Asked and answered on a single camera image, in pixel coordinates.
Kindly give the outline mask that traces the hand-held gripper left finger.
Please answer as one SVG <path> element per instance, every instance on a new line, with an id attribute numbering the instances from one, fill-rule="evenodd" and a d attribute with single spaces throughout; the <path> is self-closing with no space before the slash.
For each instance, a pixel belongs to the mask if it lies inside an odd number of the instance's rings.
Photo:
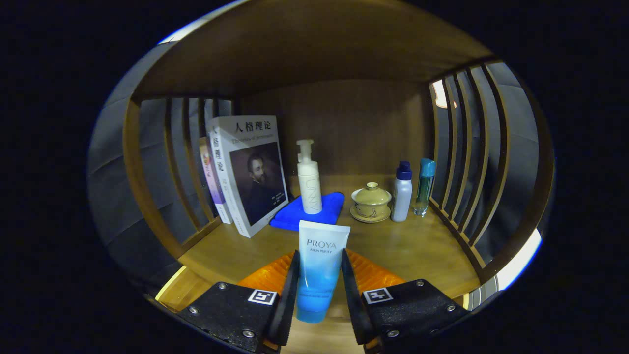
<path id="1" fill-rule="evenodd" d="M 278 354 L 288 342 L 299 275 L 295 250 L 281 292 L 218 282 L 176 316 L 228 354 Z"/>

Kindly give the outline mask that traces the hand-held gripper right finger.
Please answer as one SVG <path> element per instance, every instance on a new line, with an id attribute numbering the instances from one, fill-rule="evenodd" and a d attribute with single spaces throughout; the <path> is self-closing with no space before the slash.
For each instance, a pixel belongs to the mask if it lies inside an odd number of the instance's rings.
<path id="1" fill-rule="evenodd" d="M 353 332 L 366 354 L 425 354 L 434 337 L 470 315 L 425 279 L 360 291 L 348 249 L 341 270 Z"/>

